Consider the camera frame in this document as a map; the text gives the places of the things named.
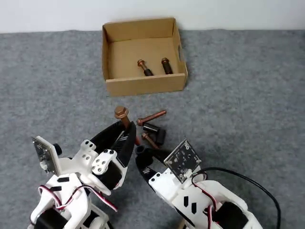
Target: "gray carpet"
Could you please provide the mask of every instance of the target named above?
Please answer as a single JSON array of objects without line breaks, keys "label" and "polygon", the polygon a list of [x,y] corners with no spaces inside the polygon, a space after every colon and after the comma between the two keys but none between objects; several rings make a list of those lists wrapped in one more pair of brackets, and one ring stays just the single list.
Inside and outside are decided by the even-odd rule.
[{"label": "gray carpet", "polygon": [[[136,120],[164,108],[165,148],[185,137],[203,166],[243,173],[282,208],[282,228],[304,228],[305,32],[181,31],[189,79],[183,92],[111,98],[101,76],[99,31],[0,34],[0,228],[21,229],[38,203],[40,169],[31,135],[58,142],[65,156],[112,124],[125,105]],[[275,228],[273,202],[243,180],[211,172],[240,195],[264,228]],[[126,181],[99,203],[117,229],[172,229],[179,215],[130,162]]]}]

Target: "screw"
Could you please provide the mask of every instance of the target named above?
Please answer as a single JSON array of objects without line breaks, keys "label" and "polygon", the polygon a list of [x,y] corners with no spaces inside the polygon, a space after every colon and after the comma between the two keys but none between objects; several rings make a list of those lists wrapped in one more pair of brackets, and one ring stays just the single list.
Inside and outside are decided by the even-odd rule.
[{"label": "screw", "polygon": [[159,147],[155,144],[155,142],[153,142],[153,140],[149,137],[148,134],[143,133],[143,134],[142,134],[142,139],[143,139],[143,140],[147,140],[147,141],[149,142],[149,144],[150,144],[153,148],[159,149]]},{"label": "screw", "polygon": [[161,64],[163,66],[165,74],[168,75],[168,74],[172,74],[173,73],[171,65],[170,65],[170,61],[167,58],[162,58]]},{"label": "screw", "polygon": [[146,67],[144,60],[139,59],[138,60],[138,66],[143,69],[144,74],[146,76],[152,76],[153,75],[152,71],[149,68]]},{"label": "screw", "polygon": [[164,114],[166,114],[166,111],[165,111],[165,110],[159,111],[159,112],[157,112],[157,113],[155,113],[155,114],[152,114],[152,115],[150,115],[150,116],[147,116],[147,117],[145,117],[145,118],[139,118],[139,119],[137,120],[137,124],[138,124],[139,126],[142,126],[144,123],[146,123],[146,122],[148,122],[148,121],[151,121],[151,120],[153,120],[153,119],[155,119],[155,118],[158,118],[158,117],[160,117],[160,116],[162,116],[162,115],[164,115]]},{"label": "screw", "polygon": [[145,65],[145,61],[142,59],[138,60],[138,66],[142,67],[143,71],[147,69],[146,65]]},{"label": "screw", "polygon": [[[124,106],[117,106],[114,110],[114,117],[122,121],[125,126],[125,129],[127,129],[130,124],[129,118],[127,117],[128,113],[129,110]],[[140,145],[140,140],[138,137],[136,137],[135,139],[135,144],[137,146]]]}]

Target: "cardboard box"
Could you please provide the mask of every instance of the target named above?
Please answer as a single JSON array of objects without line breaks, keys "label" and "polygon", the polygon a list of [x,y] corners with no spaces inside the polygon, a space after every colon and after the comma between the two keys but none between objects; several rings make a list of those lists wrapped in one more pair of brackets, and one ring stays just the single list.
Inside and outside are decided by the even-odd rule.
[{"label": "cardboard box", "polygon": [[[102,29],[102,72],[111,96],[183,90],[187,69],[175,18],[111,22]],[[161,59],[170,61],[166,75]],[[143,59],[154,76],[145,76]]]}]

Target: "red and white wire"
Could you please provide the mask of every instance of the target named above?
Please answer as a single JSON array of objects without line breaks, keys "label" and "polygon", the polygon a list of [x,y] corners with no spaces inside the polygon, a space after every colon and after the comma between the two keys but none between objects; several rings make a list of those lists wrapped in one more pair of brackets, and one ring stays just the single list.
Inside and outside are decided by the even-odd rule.
[{"label": "red and white wire", "polygon": [[208,229],[211,229],[211,226],[212,226],[212,205],[208,206],[208,212],[207,212],[207,215],[208,215]]},{"label": "red and white wire", "polygon": [[217,201],[216,201],[216,199],[210,194],[210,193],[208,193],[207,191],[205,191],[203,188],[201,188],[200,186],[198,186],[196,183],[194,183],[194,181],[193,181],[193,179],[195,178],[195,176],[197,176],[196,174],[192,177],[192,184],[195,186],[195,187],[197,187],[197,188],[199,188],[201,191],[202,191],[202,193],[204,193],[208,198],[210,198],[211,199],[211,201],[212,201],[212,203],[213,203],[213,210],[214,211],[216,211],[216,205],[217,205]]},{"label": "red and white wire", "polygon": [[44,186],[44,185],[40,185],[38,187],[38,193],[41,195],[41,190],[45,190],[48,193],[50,193],[55,201],[55,207],[57,209],[64,209],[66,206],[68,206],[72,201],[73,201],[73,196],[74,194],[81,188],[87,188],[90,191],[92,191],[104,204],[106,204],[107,206],[111,207],[115,212],[118,212],[118,209],[115,207],[115,205],[113,205],[110,201],[106,200],[105,197],[102,196],[101,193],[97,192],[93,187],[89,186],[89,185],[82,185],[79,186],[77,188],[75,188],[75,190],[72,192],[71,196],[69,197],[69,199],[67,200],[67,202],[65,204],[61,203],[60,198],[54,193],[52,192],[48,187]]}]

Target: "hex bolt head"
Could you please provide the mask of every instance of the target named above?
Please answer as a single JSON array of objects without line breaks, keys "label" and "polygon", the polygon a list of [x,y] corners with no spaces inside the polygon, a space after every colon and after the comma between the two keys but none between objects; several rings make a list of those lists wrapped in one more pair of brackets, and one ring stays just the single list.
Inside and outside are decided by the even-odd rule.
[{"label": "hex bolt head", "polygon": [[145,61],[142,59],[138,60],[138,66],[141,67],[143,64],[145,64]]},{"label": "hex bolt head", "polygon": [[117,119],[122,119],[126,117],[129,113],[129,110],[124,106],[117,106],[114,110],[114,116]]}]

